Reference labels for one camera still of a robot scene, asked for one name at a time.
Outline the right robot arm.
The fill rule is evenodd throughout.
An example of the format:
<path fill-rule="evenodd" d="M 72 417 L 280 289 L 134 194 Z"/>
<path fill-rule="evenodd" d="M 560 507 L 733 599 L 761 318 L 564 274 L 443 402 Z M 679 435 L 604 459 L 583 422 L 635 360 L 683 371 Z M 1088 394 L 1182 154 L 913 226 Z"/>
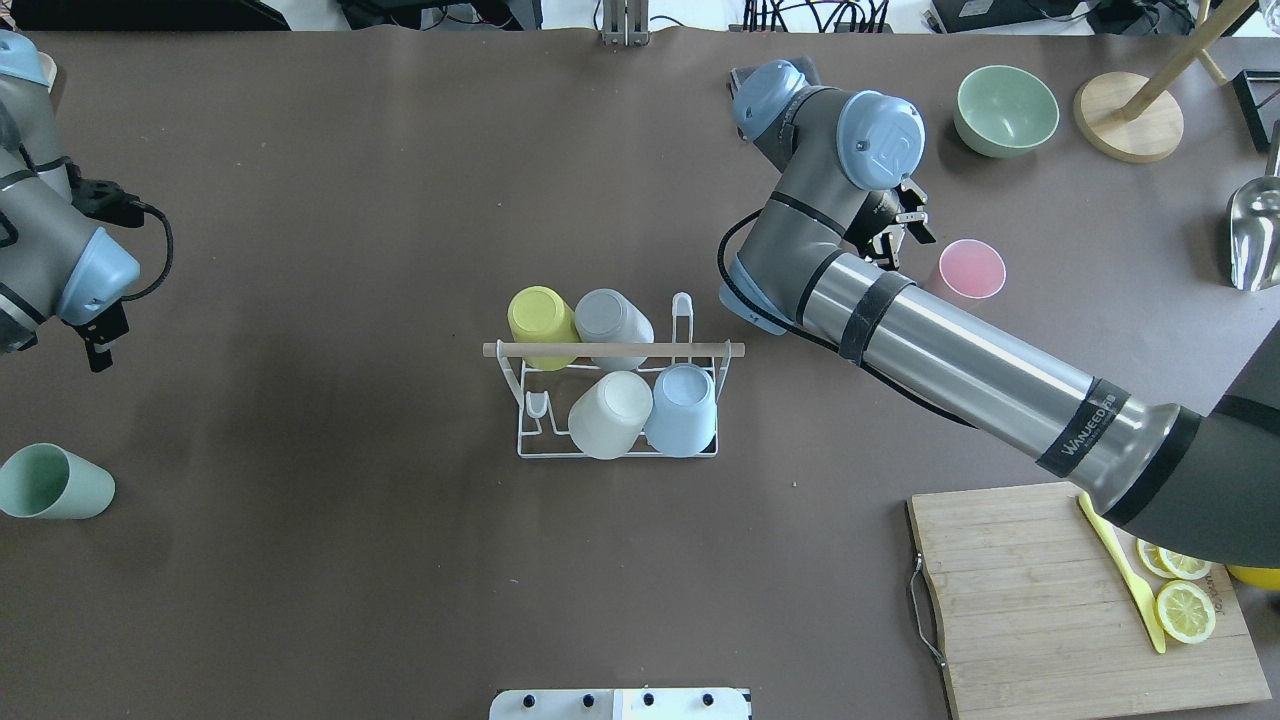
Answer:
<path fill-rule="evenodd" d="M 909 101 L 813 85 L 774 60 L 739 81 L 732 114 L 781 177 L 735 258 L 717 260 L 728 310 L 1001 438 L 1132 536 L 1277 566 L 1276 332 L 1210 414 L 1143 404 L 844 249 L 870 196 L 909 186 L 922 160 Z"/>

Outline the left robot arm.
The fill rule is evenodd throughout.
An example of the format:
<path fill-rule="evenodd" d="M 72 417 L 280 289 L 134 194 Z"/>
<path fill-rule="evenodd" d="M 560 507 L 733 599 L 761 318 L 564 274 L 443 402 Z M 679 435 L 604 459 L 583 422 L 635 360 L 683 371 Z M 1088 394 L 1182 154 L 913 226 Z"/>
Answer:
<path fill-rule="evenodd" d="M 1 33 L 1 342 L 5 354 L 33 347 L 58 318 L 84 342 L 90 369 L 113 365 L 111 346 L 129 324 L 124 305 L 169 275 L 175 243 L 155 206 L 110 181 L 86 179 L 63 152 L 52 109 L 54 81 L 35 44 Z M 146 288 L 128 288 L 140 263 L 106 224 L 140 228 L 150 214 L 165 232 L 165 264 Z"/>

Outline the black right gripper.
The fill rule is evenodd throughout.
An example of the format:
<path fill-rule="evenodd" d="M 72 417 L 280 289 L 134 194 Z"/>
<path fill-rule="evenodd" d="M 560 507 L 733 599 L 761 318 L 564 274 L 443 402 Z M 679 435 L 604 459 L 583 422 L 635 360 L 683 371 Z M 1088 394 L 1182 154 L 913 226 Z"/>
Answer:
<path fill-rule="evenodd" d="M 906 229 L 919 243 L 937 242 L 929 227 L 928 200 L 914 179 L 904 179 L 896 188 L 870 191 L 845 231 L 845 242 L 867 263 L 896 272 Z"/>

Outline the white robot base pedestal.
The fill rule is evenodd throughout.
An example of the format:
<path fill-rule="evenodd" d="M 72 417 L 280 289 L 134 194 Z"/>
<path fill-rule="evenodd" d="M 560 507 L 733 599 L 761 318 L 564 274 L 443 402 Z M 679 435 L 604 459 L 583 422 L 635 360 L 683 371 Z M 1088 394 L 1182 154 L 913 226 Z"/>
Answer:
<path fill-rule="evenodd" d="M 751 719 L 748 689 L 641 687 L 509 689 L 492 701 L 489 719 Z"/>

